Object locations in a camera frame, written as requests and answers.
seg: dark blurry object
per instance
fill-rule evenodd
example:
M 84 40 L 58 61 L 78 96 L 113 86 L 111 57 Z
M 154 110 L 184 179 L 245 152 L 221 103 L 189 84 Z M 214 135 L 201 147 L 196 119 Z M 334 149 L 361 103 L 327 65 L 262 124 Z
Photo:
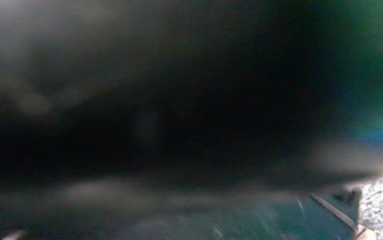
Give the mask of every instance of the dark blurry object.
M 0 0 L 0 229 L 382 172 L 383 1 Z

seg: dark green surface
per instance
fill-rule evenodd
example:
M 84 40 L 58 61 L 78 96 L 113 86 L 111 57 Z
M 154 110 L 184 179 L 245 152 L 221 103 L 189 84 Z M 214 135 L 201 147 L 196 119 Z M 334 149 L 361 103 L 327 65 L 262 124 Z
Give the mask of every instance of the dark green surface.
M 355 222 L 358 202 L 323 196 Z M 142 221 L 127 228 L 129 240 L 350 240 L 353 230 L 310 197 L 274 205 L 254 204 Z

